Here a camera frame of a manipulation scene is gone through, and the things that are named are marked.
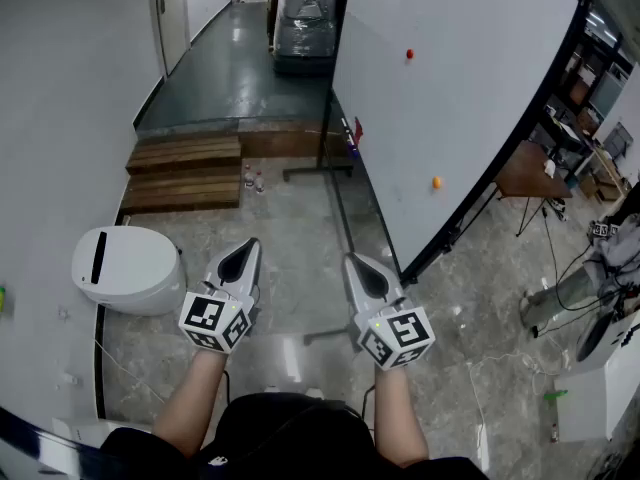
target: person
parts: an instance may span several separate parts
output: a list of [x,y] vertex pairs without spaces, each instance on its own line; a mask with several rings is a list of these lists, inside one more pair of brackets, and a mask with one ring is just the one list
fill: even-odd
[[605,314],[627,288],[640,286],[640,214],[626,215],[617,233],[596,241],[593,249],[589,259],[569,276],[561,276],[557,285],[525,293],[520,302],[525,327],[544,324],[589,297],[597,297],[597,302],[583,307]]
[[199,350],[152,433],[120,428],[102,446],[148,478],[308,477],[485,479],[466,458],[429,460],[404,367],[375,372],[375,445],[344,402],[296,393],[259,393],[225,409],[213,442],[202,447],[227,356]]

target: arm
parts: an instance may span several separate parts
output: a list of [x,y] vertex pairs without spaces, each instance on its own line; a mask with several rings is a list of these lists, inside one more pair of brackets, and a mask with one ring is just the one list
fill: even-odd
[[186,377],[153,425],[152,433],[175,446],[186,458],[193,457],[202,446],[227,357],[198,351]]
[[404,368],[376,367],[375,440],[384,458],[400,467],[429,458],[429,449],[411,406]]

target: plastic wrap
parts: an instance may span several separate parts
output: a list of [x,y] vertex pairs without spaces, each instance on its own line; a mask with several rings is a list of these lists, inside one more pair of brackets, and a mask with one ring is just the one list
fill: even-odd
[[277,54],[330,57],[336,40],[336,0],[278,0]]

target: marble floor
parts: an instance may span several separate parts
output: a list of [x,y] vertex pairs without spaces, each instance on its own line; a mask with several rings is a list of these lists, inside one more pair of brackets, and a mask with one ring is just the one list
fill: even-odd
[[[228,363],[232,398],[268,386],[302,393],[315,387],[360,410],[373,382],[372,361],[357,354],[344,333],[308,340],[310,333],[341,329],[348,322],[340,272],[345,238],[328,177],[282,181],[282,168],[298,165],[313,165],[313,159],[254,161],[267,190],[262,195],[246,190],[239,209],[139,215],[131,225],[155,229],[183,250],[190,288],[225,245],[249,236],[262,242],[260,312],[251,335]],[[339,174],[337,179],[356,251],[389,262],[388,244],[362,176],[356,170],[352,178]],[[584,250],[586,225],[601,211],[580,192],[574,194],[567,200],[568,222],[553,214],[548,218],[561,269]],[[408,367],[413,400],[433,457],[470,457],[492,479],[583,479],[594,464],[597,470],[604,452],[625,451],[638,435],[640,394],[612,442],[551,444],[555,408],[536,393],[552,389],[552,378],[538,374],[532,379],[518,354],[528,354],[548,373],[558,372],[563,351],[575,357],[575,343],[589,317],[539,340],[522,328],[521,294],[539,289],[542,278],[554,282],[542,216],[515,237],[523,208],[520,199],[492,201],[453,252],[409,288],[413,302],[424,305],[437,338],[429,353]],[[105,320],[106,349],[163,398],[170,396],[194,353],[176,320],[177,313],[136,318],[115,312]],[[107,417],[151,423],[161,402],[106,356],[103,362]],[[225,407],[222,391],[212,430]],[[369,410],[369,425],[372,416]],[[478,447],[483,431],[486,446]]]

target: whiteboard frame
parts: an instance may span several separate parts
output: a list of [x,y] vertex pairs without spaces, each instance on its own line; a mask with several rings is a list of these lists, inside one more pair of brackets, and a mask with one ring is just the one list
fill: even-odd
[[[360,159],[362,162],[362,166],[364,168],[364,172],[366,174],[367,183],[369,185],[369,190],[373,197],[376,211],[380,217],[380,221],[382,222],[382,226],[384,228],[384,233],[387,238],[387,242],[389,243],[389,247],[391,249],[393,262],[395,264],[396,270],[398,272],[398,276],[400,278],[400,282],[403,286],[406,286],[410,283],[416,283],[418,275],[427,268],[431,263],[433,263],[441,254],[450,252],[455,242],[457,235],[457,225],[464,218],[466,213],[472,208],[473,204],[481,197],[485,189],[493,182],[495,176],[500,172],[504,164],[509,160],[513,152],[518,147],[518,144],[521,142],[521,137],[528,137],[533,129],[535,128],[538,122],[538,116],[540,112],[543,111],[544,106],[549,99],[549,97],[553,94],[554,88],[557,86],[564,69],[571,59],[573,52],[575,50],[576,45],[584,31],[584,27],[586,25],[586,19],[589,14],[589,5],[591,0],[578,0],[578,4],[576,6],[576,11],[571,19],[571,23],[569,28],[567,29],[567,33],[554,57],[547,74],[542,80],[540,87],[534,94],[531,102],[527,106],[524,114],[512,130],[511,134],[505,141],[504,145],[493,159],[493,161],[489,164],[484,174],[480,177],[480,179],[473,186],[471,191],[464,198],[462,203],[458,206],[458,208],[451,214],[449,219],[447,219],[446,223],[440,228],[440,230],[434,235],[434,237],[429,241],[429,243],[417,254],[414,260],[409,264],[409,266],[402,271],[400,269],[400,265],[398,263],[396,252],[393,246],[393,242],[391,240],[391,236],[389,234],[389,230],[387,228],[386,222],[384,220],[384,215],[380,209],[380,205],[375,195],[375,191],[373,190],[373,186],[371,185],[371,181],[369,179],[369,175],[367,172],[367,167],[364,164],[364,161]],[[336,40],[336,51],[334,53],[334,59],[337,61],[338,58],[338,48],[340,44],[340,37],[342,35],[342,31]],[[327,156],[327,160],[329,163],[329,169],[331,167],[331,160],[329,158],[329,151],[326,147],[326,138],[327,131],[329,127],[329,121],[331,118],[331,101],[340,108],[340,117],[344,117],[344,113],[342,112],[342,107],[340,106],[340,102],[335,95],[333,90],[333,82],[335,76],[335,63],[333,67],[333,71],[331,74],[331,85],[329,89],[329,93],[327,95],[327,101],[325,105],[325,112],[323,118],[323,126],[322,126],[322,136],[321,136],[321,154],[322,148],[324,145],[325,154]],[[353,133],[348,128],[345,130],[346,133]],[[337,192],[339,192],[339,188],[336,183],[334,183],[334,187]],[[349,231],[349,223],[346,219],[346,215],[342,215],[343,224],[345,226],[345,230],[347,235],[350,236]]]

